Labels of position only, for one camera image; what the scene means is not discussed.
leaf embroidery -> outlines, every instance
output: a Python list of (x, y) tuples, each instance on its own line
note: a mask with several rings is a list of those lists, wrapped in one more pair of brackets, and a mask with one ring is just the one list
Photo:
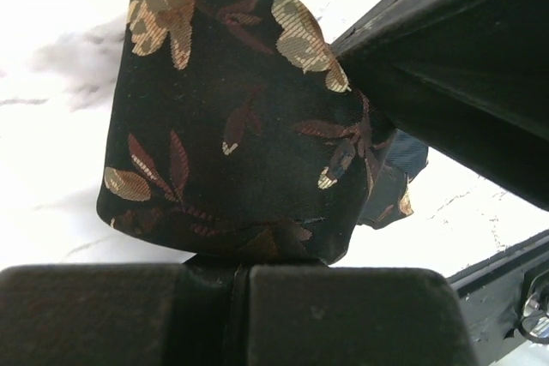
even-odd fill
[(404, 216), (410, 216), (411, 214), (413, 214), (412, 205), (410, 204), (410, 194), (408, 192), (407, 185), (406, 185), (406, 190), (404, 192), (404, 195), (402, 196), (401, 201), (399, 202), (398, 208), (401, 210)]
[(299, 0), (274, 0), (271, 7), (274, 19), (284, 31), (276, 48), (291, 64), (303, 73), (328, 71), (326, 87), (334, 92), (351, 90), (347, 75), (324, 42), (315, 17)]
[(224, 231), (216, 230), (206, 225), (199, 225), (196, 223), (190, 225), (190, 229), (193, 233), (201, 237), (213, 237), (224, 233)]
[(318, 188), (331, 188), (343, 176), (349, 168), (356, 154), (365, 162), (368, 194), (374, 187), (381, 169), (380, 162), (376, 159), (372, 148), (378, 149), (387, 146), (390, 141), (380, 145), (371, 143), (370, 104), (364, 94), (357, 91), (362, 101), (362, 119), (351, 126), (343, 126), (322, 120), (306, 120), (296, 123), (293, 129), (302, 135), (322, 137), (329, 139), (328, 144), (336, 145), (329, 165), (320, 173)]
[(189, 160), (181, 140), (173, 130), (170, 138), (170, 178), (178, 198), (183, 200), (183, 192), (189, 179)]
[(335, 149), (329, 166), (325, 167), (318, 178), (318, 188), (327, 189), (337, 183), (338, 179), (349, 168), (353, 162), (356, 150), (349, 139), (344, 139)]
[(173, 64), (184, 69), (190, 58), (194, 8), (195, 0), (130, 0), (127, 23), (133, 52), (138, 56), (156, 52), (169, 33)]
[(156, 166), (153, 160), (148, 156), (145, 150), (141, 147), (137, 139), (130, 135), (128, 137), (128, 146), (130, 148), (131, 163), (136, 169), (152, 184), (164, 190), (173, 198), (173, 193), (164, 179), (156, 171)]
[(126, 201), (148, 201), (151, 198), (147, 181), (133, 171), (106, 167), (103, 179), (107, 189)]
[(223, 153), (226, 156), (237, 149), (242, 141), (242, 136), (244, 135), (246, 127), (255, 135), (261, 134), (261, 122), (252, 107), (254, 99), (261, 90), (263, 90), (263, 87), (255, 87), (252, 89), (244, 103), (233, 110), (226, 120), (223, 143), (221, 144), (221, 150), (223, 150)]
[(250, 15), (256, 5), (257, 0), (242, 0), (220, 8), (215, 17), (225, 24), (229, 32), (240, 41), (257, 51), (270, 55), (273, 54), (273, 51), (244, 29), (244, 26), (254, 26), (262, 21), (261, 17)]
[(224, 24), (233, 36), (246, 45), (261, 53), (272, 55), (274, 52), (270, 48), (244, 29), (244, 26), (256, 25), (261, 21), (260, 17), (250, 14), (256, 7), (256, 3), (257, 0), (242, 0), (217, 11), (210, 8), (203, 0), (194, 0), (193, 4), (194, 8)]

black floral fabric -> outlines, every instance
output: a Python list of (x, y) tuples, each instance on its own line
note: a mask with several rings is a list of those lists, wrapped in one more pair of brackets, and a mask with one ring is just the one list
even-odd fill
[(299, 0), (130, 0), (97, 211), (174, 249), (333, 263), (395, 132), (367, 95)]
[(409, 182), (408, 174), (386, 159), (357, 224), (379, 230), (413, 214)]

